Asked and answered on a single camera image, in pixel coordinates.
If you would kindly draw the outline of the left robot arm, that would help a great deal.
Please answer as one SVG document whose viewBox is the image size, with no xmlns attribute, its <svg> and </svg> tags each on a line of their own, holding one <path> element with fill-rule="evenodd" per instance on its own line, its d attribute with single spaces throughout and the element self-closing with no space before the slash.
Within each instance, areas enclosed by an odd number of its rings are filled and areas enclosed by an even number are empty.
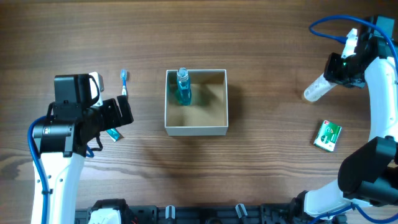
<svg viewBox="0 0 398 224">
<path fill-rule="evenodd" d="M 47 114 L 27 132 L 36 181 L 32 223 L 74 223 L 81 172 L 86 158 L 103 150 L 101 132 L 134 121 L 126 86 L 117 98 L 104 100 L 96 72 L 57 75 L 54 90 Z M 89 147 L 92 139 L 97 147 Z"/>
</svg>

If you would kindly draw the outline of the teal toothpaste tube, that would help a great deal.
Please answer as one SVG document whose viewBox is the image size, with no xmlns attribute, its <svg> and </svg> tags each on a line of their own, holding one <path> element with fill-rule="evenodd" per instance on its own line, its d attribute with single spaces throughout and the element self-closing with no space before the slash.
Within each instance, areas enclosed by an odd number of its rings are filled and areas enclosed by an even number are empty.
<svg viewBox="0 0 398 224">
<path fill-rule="evenodd" d="M 122 135 L 116 128 L 107 129 L 106 132 L 114 142 L 117 142 L 122 138 Z"/>
</svg>

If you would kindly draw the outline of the white hair conditioner tube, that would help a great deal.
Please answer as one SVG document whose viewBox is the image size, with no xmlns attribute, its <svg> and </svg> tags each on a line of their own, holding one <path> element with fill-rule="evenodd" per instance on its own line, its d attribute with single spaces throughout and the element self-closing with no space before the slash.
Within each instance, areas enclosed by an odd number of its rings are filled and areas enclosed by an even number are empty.
<svg viewBox="0 0 398 224">
<path fill-rule="evenodd" d="M 329 82 L 322 73 L 313 83 L 303 92 L 302 99 L 309 103 L 318 101 L 323 95 L 332 90 L 336 83 Z"/>
</svg>

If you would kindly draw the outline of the green soap box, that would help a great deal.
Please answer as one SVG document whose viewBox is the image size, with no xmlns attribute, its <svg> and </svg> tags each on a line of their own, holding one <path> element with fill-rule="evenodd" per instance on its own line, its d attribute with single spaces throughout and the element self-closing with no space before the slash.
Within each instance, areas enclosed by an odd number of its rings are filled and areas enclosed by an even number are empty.
<svg viewBox="0 0 398 224">
<path fill-rule="evenodd" d="M 322 121 L 313 145 L 327 152 L 333 152 L 341 131 L 341 126 L 331 121 L 324 120 Z"/>
</svg>

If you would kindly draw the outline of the blue white toothbrush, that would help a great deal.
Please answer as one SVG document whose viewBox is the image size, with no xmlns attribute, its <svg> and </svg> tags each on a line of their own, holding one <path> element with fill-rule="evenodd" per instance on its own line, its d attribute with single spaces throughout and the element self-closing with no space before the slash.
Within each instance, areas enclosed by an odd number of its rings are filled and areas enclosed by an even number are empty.
<svg viewBox="0 0 398 224">
<path fill-rule="evenodd" d="M 127 96 L 127 77 L 128 77 L 128 72 L 125 69 L 121 70 L 121 74 L 120 74 L 121 80 L 122 80 L 122 95 Z"/>
</svg>

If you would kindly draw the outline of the white cardboard box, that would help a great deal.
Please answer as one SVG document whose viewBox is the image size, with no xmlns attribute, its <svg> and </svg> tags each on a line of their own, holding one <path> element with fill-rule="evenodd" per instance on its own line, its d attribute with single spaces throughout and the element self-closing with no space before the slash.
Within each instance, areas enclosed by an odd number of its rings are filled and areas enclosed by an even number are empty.
<svg viewBox="0 0 398 224">
<path fill-rule="evenodd" d="M 169 136 L 224 136 L 229 127 L 225 69 L 189 70 L 192 101 L 178 100 L 177 71 L 165 76 L 164 128 Z"/>
</svg>

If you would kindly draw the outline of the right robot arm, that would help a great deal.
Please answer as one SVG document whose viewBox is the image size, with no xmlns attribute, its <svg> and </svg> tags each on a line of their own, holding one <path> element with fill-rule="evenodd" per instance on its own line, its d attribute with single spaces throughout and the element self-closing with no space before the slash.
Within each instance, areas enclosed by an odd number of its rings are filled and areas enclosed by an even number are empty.
<svg viewBox="0 0 398 224">
<path fill-rule="evenodd" d="M 361 24 L 343 36 L 319 34 L 313 28 L 328 21 Z M 333 15 L 309 26 L 321 35 L 344 44 L 342 54 L 330 54 L 324 72 L 303 93 L 315 102 L 334 86 L 367 87 L 371 128 L 369 141 L 340 165 L 336 180 L 322 188 L 304 191 L 291 202 L 290 216 L 316 223 L 331 220 L 348 210 L 397 205 L 397 42 L 392 38 L 395 20 L 385 16 L 365 19 Z"/>
</svg>

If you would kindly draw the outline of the blue mouthwash bottle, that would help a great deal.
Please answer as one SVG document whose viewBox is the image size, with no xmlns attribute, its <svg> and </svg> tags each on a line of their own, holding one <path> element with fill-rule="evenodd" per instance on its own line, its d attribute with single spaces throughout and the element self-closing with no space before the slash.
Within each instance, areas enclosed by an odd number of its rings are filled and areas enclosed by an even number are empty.
<svg viewBox="0 0 398 224">
<path fill-rule="evenodd" d="M 184 67 L 177 70 L 177 99 L 184 106 L 190 105 L 192 101 L 190 76 Z"/>
</svg>

